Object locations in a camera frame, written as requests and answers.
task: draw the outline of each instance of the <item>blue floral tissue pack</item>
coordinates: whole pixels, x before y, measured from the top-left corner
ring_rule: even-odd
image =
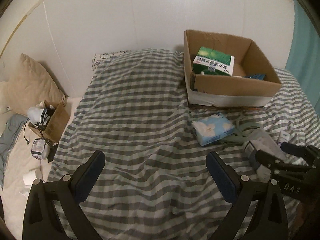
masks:
[[[192,130],[201,146],[232,134],[234,128],[234,125],[221,113],[192,122]]]

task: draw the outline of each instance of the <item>small cardboard box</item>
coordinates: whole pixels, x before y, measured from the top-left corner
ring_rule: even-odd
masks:
[[[193,73],[192,62],[201,47],[235,56],[233,76]],[[191,104],[261,107],[281,88],[272,65],[257,44],[248,38],[187,30],[184,33],[184,65],[188,100]],[[253,74],[266,76],[264,80],[234,77]]]
[[[63,134],[63,131],[70,119],[70,115],[64,108],[62,103],[51,103],[44,101],[46,107],[52,105],[56,110],[50,118],[47,127],[42,132],[43,136],[52,142],[58,143]],[[42,137],[40,131],[31,123],[28,123],[28,127],[39,137]]]

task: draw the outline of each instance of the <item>teal curtain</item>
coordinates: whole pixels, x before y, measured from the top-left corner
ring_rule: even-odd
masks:
[[[294,1],[294,31],[286,69],[295,76],[320,115],[320,37],[309,17]]]

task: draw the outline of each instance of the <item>silver bolt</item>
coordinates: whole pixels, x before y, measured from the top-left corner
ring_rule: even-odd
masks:
[[[35,179],[34,181],[33,181],[33,184],[34,185],[38,185],[40,183],[40,179]]]
[[[241,175],[240,179],[243,181],[248,181],[249,177],[247,175]]]
[[[69,179],[71,179],[71,176],[70,176],[69,174],[64,175],[64,176],[62,177],[62,180],[63,180],[63,181],[68,181]]]
[[[278,182],[275,179],[271,179],[270,182],[271,182],[272,185],[277,185],[278,184]]]

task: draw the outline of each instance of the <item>bed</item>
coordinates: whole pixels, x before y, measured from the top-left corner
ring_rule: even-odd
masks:
[[[238,174],[257,179],[240,146],[201,147],[191,122],[216,109],[188,106],[183,53],[145,49],[117,54],[95,64],[95,74],[66,128],[48,181],[72,174],[95,150],[105,168],[80,204],[103,239],[207,239],[221,223],[226,203],[205,166],[216,151]],[[221,110],[228,119],[259,122],[276,140],[281,130],[291,143],[320,147],[320,122],[298,82],[276,69],[282,82],[261,110]],[[302,163],[290,157],[291,163]],[[289,228],[298,201],[284,196]],[[75,237],[61,206],[56,209],[69,237]],[[237,237],[245,233],[250,207]]]
[[[69,123],[73,119],[73,113],[80,100],[81,98],[67,98],[66,110],[71,116]],[[7,160],[3,191],[0,189],[5,223],[17,240],[22,239],[22,223],[27,203],[26,197],[20,193],[24,188],[23,175],[41,165],[42,176],[46,181],[51,167],[51,163],[47,160],[40,163],[31,156],[32,142],[38,136],[29,128],[25,129],[25,136],[30,140],[30,144],[27,145],[22,129]]]

